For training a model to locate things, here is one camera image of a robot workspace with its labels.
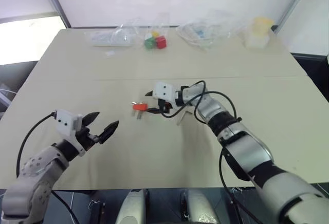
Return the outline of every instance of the table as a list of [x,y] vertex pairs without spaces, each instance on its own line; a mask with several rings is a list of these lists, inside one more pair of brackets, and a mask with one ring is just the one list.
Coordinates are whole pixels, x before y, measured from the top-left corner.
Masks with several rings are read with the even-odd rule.
[[[239,38],[204,52],[189,46],[174,29],[168,48],[115,51],[92,47],[85,29],[65,29],[37,63],[0,121],[0,188],[15,179],[16,155],[29,129],[57,108],[76,114],[100,111],[90,126],[99,134],[120,120],[114,135],[76,158],[56,190],[222,186],[220,145],[210,129],[192,116],[176,119],[132,116],[132,101],[156,101],[144,94],[157,81],[191,85],[205,80],[209,90],[226,93],[243,123],[271,149],[276,164],[308,182],[329,181],[326,165],[329,106],[282,44],[271,35],[264,50],[244,48]],[[229,110],[229,104],[218,98]],[[30,136],[22,161],[58,142],[53,120]],[[249,186],[224,165],[228,186]]]

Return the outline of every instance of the floor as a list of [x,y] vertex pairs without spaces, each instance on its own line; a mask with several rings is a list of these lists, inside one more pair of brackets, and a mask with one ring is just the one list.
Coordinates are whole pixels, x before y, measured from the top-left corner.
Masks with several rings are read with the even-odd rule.
[[[8,65],[0,65],[0,89],[6,89],[17,92],[24,84],[27,77],[35,67],[37,61],[20,62]],[[10,101],[15,97],[15,94],[0,90],[0,95],[4,95]],[[6,111],[7,105],[0,97],[0,113]]]
[[[329,197],[329,183],[314,184],[325,196]],[[180,217],[180,196],[185,189],[150,189],[150,207],[147,212],[147,224],[160,222],[181,222]],[[211,206],[221,222],[221,224],[239,223],[236,212],[223,188],[203,188],[200,189],[209,200]],[[72,192],[57,193],[71,206],[80,224],[90,222],[91,212],[88,206],[91,200],[105,204],[104,213],[101,217],[101,224],[114,224],[120,207],[129,190],[101,190],[86,195]],[[263,205],[259,196],[253,188],[233,189],[235,197],[245,205],[257,218],[266,224],[277,224],[271,216],[269,210]],[[243,224],[255,224],[242,210],[240,214]],[[47,213],[44,219],[45,224],[73,223],[70,214],[63,205],[54,197],[51,197]]]

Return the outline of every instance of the plastic bag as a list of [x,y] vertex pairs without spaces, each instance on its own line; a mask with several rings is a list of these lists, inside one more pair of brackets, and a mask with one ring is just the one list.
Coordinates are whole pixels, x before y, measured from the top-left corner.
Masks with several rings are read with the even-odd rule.
[[205,18],[178,26],[176,31],[187,43],[207,49],[239,33],[244,27],[240,19],[227,12],[211,11]]
[[168,30],[169,14],[159,13],[157,17],[153,20],[152,25],[147,29],[147,32],[144,37],[145,48],[166,48]]
[[131,47],[141,45],[140,19],[128,21],[114,30],[85,32],[87,41],[93,46]]

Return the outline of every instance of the red block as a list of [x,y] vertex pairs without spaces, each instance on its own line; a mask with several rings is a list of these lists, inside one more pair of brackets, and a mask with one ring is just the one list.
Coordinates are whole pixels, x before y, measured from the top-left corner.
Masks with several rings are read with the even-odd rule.
[[156,46],[158,49],[162,49],[162,48],[166,48],[167,46],[167,41],[166,41],[166,38],[165,36],[161,35],[161,36],[158,36],[156,39]]
[[133,110],[146,111],[148,108],[147,103],[136,103],[133,105]]

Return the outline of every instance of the silver arm segment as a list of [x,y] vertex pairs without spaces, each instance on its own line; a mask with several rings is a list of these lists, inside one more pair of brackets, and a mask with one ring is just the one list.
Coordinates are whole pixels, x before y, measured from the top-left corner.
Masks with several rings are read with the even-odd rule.
[[[203,84],[181,91],[184,103],[201,94]],[[196,106],[199,98],[192,101]],[[205,94],[197,111],[223,146],[223,155],[236,176],[254,184],[279,223],[329,223],[329,199],[299,176],[274,165],[268,147],[224,106]]]
[[63,137],[59,143],[30,158],[20,170],[14,184],[6,191],[2,201],[2,223],[42,223],[53,185],[68,168],[69,162],[83,156],[94,144],[103,144],[117,129],[119,121],[109,124],[96,136],[89,133],[99,112],[82,118],[59,109],[55,118],[57,130]]
[[3,223],[42,223],[53,185],[68,167],[53,146],[30,158],[4,195]]

